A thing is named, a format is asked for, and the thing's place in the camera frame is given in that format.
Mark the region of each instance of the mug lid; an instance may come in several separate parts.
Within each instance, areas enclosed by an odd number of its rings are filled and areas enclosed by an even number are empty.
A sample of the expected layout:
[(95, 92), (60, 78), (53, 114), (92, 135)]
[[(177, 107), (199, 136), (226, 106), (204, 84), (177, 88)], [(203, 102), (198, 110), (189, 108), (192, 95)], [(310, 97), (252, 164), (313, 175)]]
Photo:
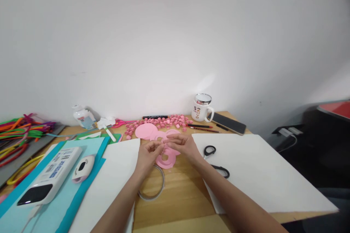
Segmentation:
[(200, 105), (209, 105), (211, 102), (211, 96), (204, 93), (196, 94), (194, 101)]

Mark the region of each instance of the scissors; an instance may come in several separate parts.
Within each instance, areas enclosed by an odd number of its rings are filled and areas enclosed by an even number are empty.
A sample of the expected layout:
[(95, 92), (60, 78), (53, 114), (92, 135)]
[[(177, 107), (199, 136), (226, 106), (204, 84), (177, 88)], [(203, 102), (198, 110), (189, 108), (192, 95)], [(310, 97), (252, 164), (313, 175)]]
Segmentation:
[[(210, 151), (210, 152), (208, 152), (207, 151), (207, 149), (208, 148), (212, 148), (213, 150), (212, 151)], [(206, 146), (205, 148), (204, 148), (204, 159), (207, 159), (209, 156), (211, 156), (212, 154), (214, 154), (216, 152), (216, 148), (214, 147), (214, 146)], [(224, 172), (226, 172), (226, 176), (224, 176), (224, 178), (229, 178), (230, 177), (230, 172), (226, 169), (226, 168), (224, 168), (224, 167), (219, 167), (219, 166), (215, 166), (215, 165), (211, 165), (213, 168), (215, 168), (215, 169), (218, 169), (218, 170), (222, 170), (222, 171), (224, 171)]]
[(117, 128), (117, 127), (120, 127), (122, 125), (133, 123), (133, 122), (136, 122), (136, 120), (124, 121), (124, 120), (121, 120), (121, 119), (116, 119), (116, 123), (112, 126), (112, 128)]

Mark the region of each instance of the white foam board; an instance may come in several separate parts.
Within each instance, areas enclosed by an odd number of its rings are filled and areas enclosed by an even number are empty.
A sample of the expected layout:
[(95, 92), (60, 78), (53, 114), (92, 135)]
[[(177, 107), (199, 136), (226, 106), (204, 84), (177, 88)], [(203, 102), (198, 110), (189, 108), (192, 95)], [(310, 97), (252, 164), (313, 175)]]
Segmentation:
[[(107, 146), (102, 156), (106, 161), (86, 192), (69, 233), (86, 233), (93, 229), (135, 170), (139, 147), (140, 139)], [(132, 232), (133, 214), (134, 207), (125, 229), (127, 233)]]
[[(338, 208), (309, 183), (259, 135), (193, 134), (200, 153), (216, 147), (208, 163), (230, 172), (230, 181), (267, 212), (336, 211)], [(225, 211), (206, 185), (217, 214)]]

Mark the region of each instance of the black marker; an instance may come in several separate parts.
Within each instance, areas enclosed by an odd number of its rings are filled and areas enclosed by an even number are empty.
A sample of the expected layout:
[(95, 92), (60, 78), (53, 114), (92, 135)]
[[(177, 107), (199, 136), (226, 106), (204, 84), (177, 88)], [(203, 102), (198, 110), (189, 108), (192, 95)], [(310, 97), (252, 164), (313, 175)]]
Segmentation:
[(142, 119), (145, 118), (169, 118), (168, 116), (143, 116)]

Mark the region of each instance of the white bottle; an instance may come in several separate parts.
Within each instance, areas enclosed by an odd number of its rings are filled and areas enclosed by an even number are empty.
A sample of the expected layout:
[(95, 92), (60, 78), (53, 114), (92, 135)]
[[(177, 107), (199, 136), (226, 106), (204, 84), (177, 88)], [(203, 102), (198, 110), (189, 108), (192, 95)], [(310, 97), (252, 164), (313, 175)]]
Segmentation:
[(79, 104), (73, 106), (72, 108), (75, 110), (73, 117), (78, 121), (79, 125), (87, 130), (92, 130), (97, 127), (96, 119), (88, 109), (83, 108)]

